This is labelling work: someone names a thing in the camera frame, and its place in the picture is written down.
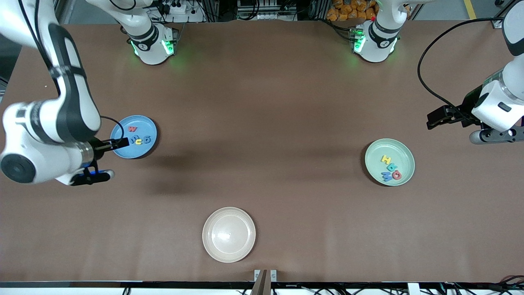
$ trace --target green light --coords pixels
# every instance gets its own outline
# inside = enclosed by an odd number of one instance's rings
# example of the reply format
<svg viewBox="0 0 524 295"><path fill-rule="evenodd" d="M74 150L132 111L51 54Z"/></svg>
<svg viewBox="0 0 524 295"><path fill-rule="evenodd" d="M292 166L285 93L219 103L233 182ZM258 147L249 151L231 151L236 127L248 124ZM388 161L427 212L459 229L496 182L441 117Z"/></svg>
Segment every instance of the green light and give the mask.
<svg viewBox="0 0 524 295"><path fill-rule="evenodd" d="M391 46L391 50L389 51L389 53L392 53L393 50L395 50L395 43L397 42L398 38L395 38L395 41L393 41L393 44Z"/></svg>
<svg viewBox="0 0 524 295"><path fill-rule="evenodd" d="M135 55L138 56L138 51L136 51L135 44L133 44L133 41L131 41L131 45L133 46L133 49L135 50Z"/></svg>
<svg viewBox="0 0 524 295"><path fill-rule="evenodd" d="M357 42L355 42L355 52L361 52L365 42L366 36L362 36Z"/></svg>
<svg viewBox="0 0 524 295"><path fill-rule="evenodd" d="M164 49L166 50L166 53L168 55L172 55L174 50L173 50L173 44L171 41L164 41L162 40L162 45L164 46Z"/></svg>

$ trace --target brown tabletop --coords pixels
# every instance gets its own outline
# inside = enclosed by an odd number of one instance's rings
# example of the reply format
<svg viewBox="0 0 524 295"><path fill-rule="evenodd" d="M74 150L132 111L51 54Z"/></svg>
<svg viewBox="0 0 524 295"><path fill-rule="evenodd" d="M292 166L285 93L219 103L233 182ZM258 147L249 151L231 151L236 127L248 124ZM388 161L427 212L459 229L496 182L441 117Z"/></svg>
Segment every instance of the brown tabletop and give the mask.
<svg viewBox="0 0 524 295"><path fill-rule="evenodd" d="M423 49L455 22L408 22L381 64L313 22L188 24L178 54L140 62L117 25L68 27L103 115L153 118L158 149L109 153L116 177L26 186L0 176L0 280L499 281L522 273L522 144L477 146L474 127L428 131L442 105L419 84ZM427 83L460 104L510 60L501 30L471 24L437 43ZM56 97L24 48L1 111ZM113 124L103 122L101 139ZM414 177L371 181L366 145L406 144ZM202 227L235 206L256 224L242 261L213 260Z"/></svg>

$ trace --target yellow tape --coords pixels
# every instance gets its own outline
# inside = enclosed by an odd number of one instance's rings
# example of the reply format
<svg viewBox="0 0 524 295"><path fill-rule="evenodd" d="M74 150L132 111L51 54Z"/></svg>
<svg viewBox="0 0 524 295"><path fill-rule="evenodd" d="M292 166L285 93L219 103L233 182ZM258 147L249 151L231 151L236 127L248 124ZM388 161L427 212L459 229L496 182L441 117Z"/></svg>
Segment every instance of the yellow tape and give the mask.
<svg viewBox="0 0 524 295"><path fill-rule="evenodd" d="M464 5L466 5L467 14L470 17L470 19L476 19L477 16L475 15L475 10L473 9L471 0L464 0Z"/></svg>

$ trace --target white plate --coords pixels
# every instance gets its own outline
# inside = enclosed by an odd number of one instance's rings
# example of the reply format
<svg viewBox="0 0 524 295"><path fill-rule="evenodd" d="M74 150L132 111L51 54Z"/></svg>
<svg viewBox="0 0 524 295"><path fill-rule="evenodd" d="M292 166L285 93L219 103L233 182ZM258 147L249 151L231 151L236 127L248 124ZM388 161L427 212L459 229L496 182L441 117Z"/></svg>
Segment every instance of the white plate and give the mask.
<svg viewBox="0 0 524 295"><path fill-rule="evenodd" d="M243 210L225 207L213 212L202 230L202 241L214 259L237 262L246 257L255 245L255 224Z"/></svg>

